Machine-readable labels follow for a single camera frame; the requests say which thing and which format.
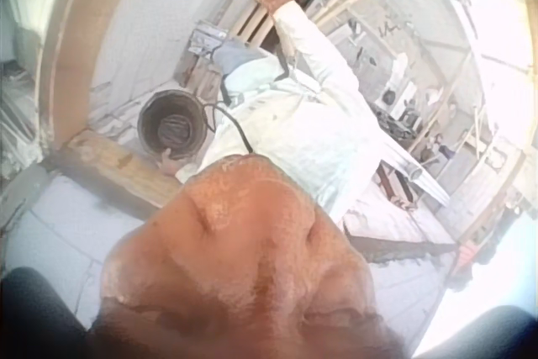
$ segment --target black cable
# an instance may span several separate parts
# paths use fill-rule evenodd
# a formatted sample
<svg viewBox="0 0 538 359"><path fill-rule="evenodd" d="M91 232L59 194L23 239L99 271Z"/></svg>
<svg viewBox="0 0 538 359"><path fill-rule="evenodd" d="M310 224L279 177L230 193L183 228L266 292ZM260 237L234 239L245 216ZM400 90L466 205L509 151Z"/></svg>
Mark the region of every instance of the black cable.
<svg viewBox="0 0 538 359"><path fill-rule="evenodd" d="M220 111L222 114L224 114L224 116L226 118L228 118L230 121L232 121L232 124L234 124L234 126L237 128L237 131L239 132L239 135L241 136L241 139L243 140L243 143L245 144L245 147L246 149L248 150L249 154L253 154L254 153L254 149L252 148L251 146L251 143L248 141L248 139L246 139L246 135L245 135L245 132L243 131L243 128L241 128L241 125L239 122L237 122L237 119L235 119L234 117L232 117L228 111L226 111L224 108L221 108L219 107L219 104L216 103L216 104L213 104L213 103L208 103L208 104L204 104L203 105L203 110L205 112L205 109L207 107L212 107L213 108L213 118L214 118L214 121L215 121L215 109ZM213 128L209 122L208 122L208 116L206 114L203 115L203 119L205 121L205 124L208 126L209 130L211 130L211 132L215 133L216 132L216 128Z"/></svg>

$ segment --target white shirt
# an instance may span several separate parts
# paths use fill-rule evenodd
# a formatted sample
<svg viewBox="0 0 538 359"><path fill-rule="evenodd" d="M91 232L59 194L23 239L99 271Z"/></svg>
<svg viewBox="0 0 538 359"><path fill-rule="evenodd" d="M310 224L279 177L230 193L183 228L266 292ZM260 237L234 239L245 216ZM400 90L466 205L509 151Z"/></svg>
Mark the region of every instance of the white shirt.
<svg viewBox="0 0 538 359"><path fill-rule="evenodd" d="M282 32L307 61L314 79L274 82L282 68L273 56L238 67L226 80L244 102L229 112L256 154L285 171L336 222L367 188L381 160L381 130L340 52L295 3L275 13ZM226 118L198 171L247 150Z"/></svg>

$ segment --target white sleeve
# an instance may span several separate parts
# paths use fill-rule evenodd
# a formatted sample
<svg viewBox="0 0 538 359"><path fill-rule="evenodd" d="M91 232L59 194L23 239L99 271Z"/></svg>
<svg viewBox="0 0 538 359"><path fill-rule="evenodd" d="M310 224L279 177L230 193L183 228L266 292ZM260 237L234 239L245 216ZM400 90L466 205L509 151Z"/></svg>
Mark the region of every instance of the white sleeve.
<svg viewBox="0 0 538 359"><path fill-rule="evenodd" d="M296 2L286 3L277 10L274 19L295 49L303 55L322 90L347 113L361 112L366 101L359 93L357 77L341 53L299 5ZM356 110L357 101L360 111Z"/></svg>

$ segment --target bucket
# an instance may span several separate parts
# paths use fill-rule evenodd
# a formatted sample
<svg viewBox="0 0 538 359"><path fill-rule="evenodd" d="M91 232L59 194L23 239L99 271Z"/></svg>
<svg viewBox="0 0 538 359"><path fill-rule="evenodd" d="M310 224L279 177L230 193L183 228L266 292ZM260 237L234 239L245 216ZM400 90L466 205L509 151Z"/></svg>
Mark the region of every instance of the bucket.
<svg viewBox="0 0 538 359"><path fill-rule="evenodd" d="M140 143L156 157L167 149L171 150L173 160L193 157L202 148L208 133L204 114L202 104L188 92L159 92L140 112Z"/></svg>

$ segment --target wire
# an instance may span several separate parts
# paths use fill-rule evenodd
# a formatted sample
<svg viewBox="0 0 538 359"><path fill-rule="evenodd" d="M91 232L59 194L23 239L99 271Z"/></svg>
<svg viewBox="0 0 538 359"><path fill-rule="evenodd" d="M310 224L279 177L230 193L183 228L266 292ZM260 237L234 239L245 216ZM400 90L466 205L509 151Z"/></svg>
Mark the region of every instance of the wire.
<svg viewBox="0 0 538 359"><path fill-rule="evenodd" d="M222 114L224 114L224 116L226 118L228 118L232 124L234 124L234 126L237 128L237 131L239 132L239 135L241 136L241 139L243 140L243 143L245 144L245 147L246 149L248 150L249 154L253 154L254 153L254 149L252 148L252 145L251 143L248 141L248 139L246 138L246 135L245 135L245 131L243 130L243 128L241 128L241 125L239 122L237 122L237 119L235 119L234 117L232 117L230 115L230 113L228 111L226 111L224 108L221 108L219 106L219 103L207 103L207 104L204 104L203 105L203 110L205 111L205 109L207 107L212 107L213 108L213 122L215 122L215 110L218 110L220 111ZM206 114L203 115L203 119L205 121L205 124L208 126L209 130L211 130L211 132L215 133L216 132L216 128L212 127L209 122L208 122L208 116Z"/></svg>

